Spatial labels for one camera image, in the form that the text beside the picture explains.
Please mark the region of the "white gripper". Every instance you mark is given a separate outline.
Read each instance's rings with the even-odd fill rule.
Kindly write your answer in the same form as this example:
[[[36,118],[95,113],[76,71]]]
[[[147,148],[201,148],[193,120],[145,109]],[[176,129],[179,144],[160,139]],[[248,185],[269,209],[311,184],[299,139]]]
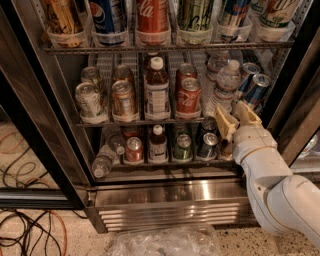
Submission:
[[[241,125],[238,130],[239,121],[222,106],[216,107],[215,119],[221,137],[226,140],[232,139],[232,156],[238,165],[259,149],[277,148],[277,142],[271,133],[261,127],[262,120],[245,102],[237,103],[236,112]]]

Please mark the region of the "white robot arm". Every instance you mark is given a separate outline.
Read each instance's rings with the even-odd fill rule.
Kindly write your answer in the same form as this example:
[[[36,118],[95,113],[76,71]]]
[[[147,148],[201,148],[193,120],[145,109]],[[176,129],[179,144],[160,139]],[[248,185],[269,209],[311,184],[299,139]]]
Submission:
[[[320,189],[292,173],[277,142],[247,104],[238,102],[235,115],[217,105],[214,118],[245,173],[248,199],[259,225],[275,236],[298,231],[320,249]]]

